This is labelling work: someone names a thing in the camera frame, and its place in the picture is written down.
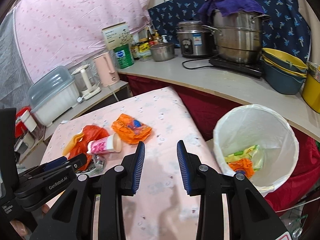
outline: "purple cloth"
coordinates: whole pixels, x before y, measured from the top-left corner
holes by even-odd
[[[206,24],[215,9],[219,9],[223,17],[239,10],[264,13],[261,5],[255,0],[207,0],[198,10],[200,20]]]

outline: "beige curtain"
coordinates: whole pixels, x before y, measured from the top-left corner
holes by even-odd
[[[299,12],[311,29],[310,61],[320,65],[320,22],[306,0],[298,0]]]

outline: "white trash bin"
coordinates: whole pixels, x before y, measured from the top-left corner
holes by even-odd
[[[226,113],[213,130],[213,152],[221,171],[235,172],[224,157],[259,145],[265,153],[263,168],[250,181],[266,196],[292,174],[299,157],[299,143],[288,122],[277,112],[260,105],[240,106]]]

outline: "metal pivot bolt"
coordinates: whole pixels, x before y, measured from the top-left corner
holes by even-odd
[[[236,178],[239,179],[239,180],[244,180],[245,177],[244,177],[244,175],[242,173],[237,173],[236,174]]]
[[[118,166],[115,167],[115,171],[116,172],[121,172],[123,170],[124,170],[124,166],[118,165]]]
[[[201,164],[201,165],[199,166],[199,170],[201,170],[201,171],[207,171],[208,169],[209,169],[209,168],[208,168],[207,165]]]
[[[87,179],[87,175],[85,175],[85,174],[80,174],[79,176],[78,176],[78,180],[79,181],[85,181]]]

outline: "pink and white paper cup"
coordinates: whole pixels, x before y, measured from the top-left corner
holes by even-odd
[[[88,144],[88,154],[106,154],[120,152],[122,148],[121,139],[117,133]]]

